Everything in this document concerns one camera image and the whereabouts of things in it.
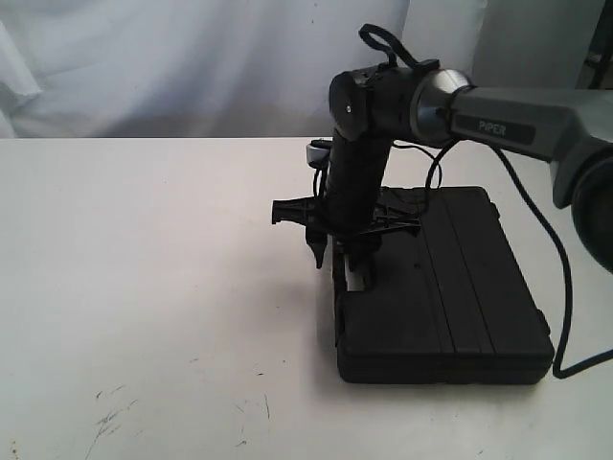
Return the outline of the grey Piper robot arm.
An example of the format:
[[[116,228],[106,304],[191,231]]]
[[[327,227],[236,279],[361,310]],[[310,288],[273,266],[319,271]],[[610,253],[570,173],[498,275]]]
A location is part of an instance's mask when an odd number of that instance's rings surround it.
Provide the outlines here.
[[[612,266],[612,95],[606,90],[478,87],[461,72],[370,67],[335,76],[329,86],[330,141],[307,157],[325,181],[308,197],[277,200],[271,219],[325,237],[363,240],[419,230],[419,213],[380,201],[392,144],[446,150],[472,141],[547,163],[552,200],[569,209],[585,249]]]

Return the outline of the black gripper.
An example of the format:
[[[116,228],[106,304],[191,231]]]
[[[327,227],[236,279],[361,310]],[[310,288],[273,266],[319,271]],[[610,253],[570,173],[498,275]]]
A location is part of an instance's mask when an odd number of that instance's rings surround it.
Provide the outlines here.
[[[335,131],[328,167],[315,170],[322,184],[316,194],[272,203],[271,221],[292,222],[306,229],[306,245],[315,266],[324,263],[328,235],[356,238],[342,241],[345,273],[373,277],[371,235],[406,231],[417,235],[418,220],[379,203],[383,175],[392,147],[389,137],[364,134],[354,141]]]

